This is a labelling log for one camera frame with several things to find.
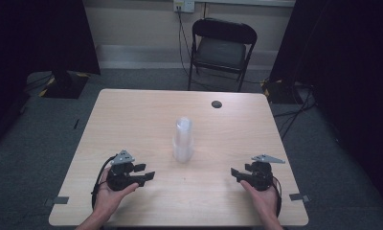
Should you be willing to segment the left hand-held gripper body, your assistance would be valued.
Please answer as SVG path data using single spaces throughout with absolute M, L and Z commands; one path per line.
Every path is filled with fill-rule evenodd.
M 134 161 L 135 158 L 124 149 L 113 158 L 106 178 L 107 186 L 112 191 L 122 191 L 129 185 L 139 184 L 139 180 L 130 175 L 135 169 Z

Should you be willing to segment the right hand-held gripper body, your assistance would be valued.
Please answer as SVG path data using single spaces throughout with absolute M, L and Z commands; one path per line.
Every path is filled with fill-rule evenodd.
M 284 164 L 285 161 L 267 154 L 252 157 L 254 170 L 250 172 L 251 180 L 248 182 L 258 191 L 266 191 L 274 186 L 274 175 L 272 173 L 272 163 Z

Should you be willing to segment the person's left hand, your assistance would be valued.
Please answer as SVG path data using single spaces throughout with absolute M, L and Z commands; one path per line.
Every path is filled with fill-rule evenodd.
M 134 192 L 138 187 L 138 183 L 133 183 L 121 191 L 111 190 L 106 182 L 109 168 L 103 170 L 101 175 L 101 182 L 99 190 L 97 191 L 97 197 L 93 213 L 102 222 L 106 222 L 118 209 L 123 198 L 130 193 Z

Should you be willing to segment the person's right hand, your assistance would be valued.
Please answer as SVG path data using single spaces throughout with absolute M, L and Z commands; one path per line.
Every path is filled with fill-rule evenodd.
M 252 198 L 254 207 L 259 215 L 259 220 L 263 225 L 279 221 L 277 218 L 278 196 L 273 187 L 266 191 L 257 191 L 245 180 L 241 180 L 240 185 Z

